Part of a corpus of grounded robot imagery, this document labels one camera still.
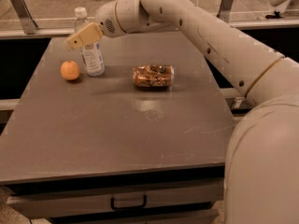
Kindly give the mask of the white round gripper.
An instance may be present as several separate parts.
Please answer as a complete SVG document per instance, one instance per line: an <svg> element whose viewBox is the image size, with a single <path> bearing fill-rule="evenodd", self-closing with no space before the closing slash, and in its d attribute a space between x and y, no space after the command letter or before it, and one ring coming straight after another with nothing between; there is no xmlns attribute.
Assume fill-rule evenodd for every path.
<svg viewBox="0 0 299 224"><path fill-rule="evenodd" d="M81 26L65 40L65 45L71 50L80 49L100 41L103 33L107 37L114 38L127 34L175 30L170 23L154 21L142 7L140 0L108 2L96 10L95 21L100 26L95 22Z"/></svg>

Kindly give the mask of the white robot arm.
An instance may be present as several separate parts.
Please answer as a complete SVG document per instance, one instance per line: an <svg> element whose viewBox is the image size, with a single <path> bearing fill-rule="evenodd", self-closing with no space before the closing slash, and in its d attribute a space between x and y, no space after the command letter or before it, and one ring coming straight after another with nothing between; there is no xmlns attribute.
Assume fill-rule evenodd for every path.
<svg viewBox="0 0 299 224"><path fill-rule="evenodd" d="M190 0L118 0L66 40L179 29L252 104L227 147L225 224L299 224L299 63Z"/></svg>

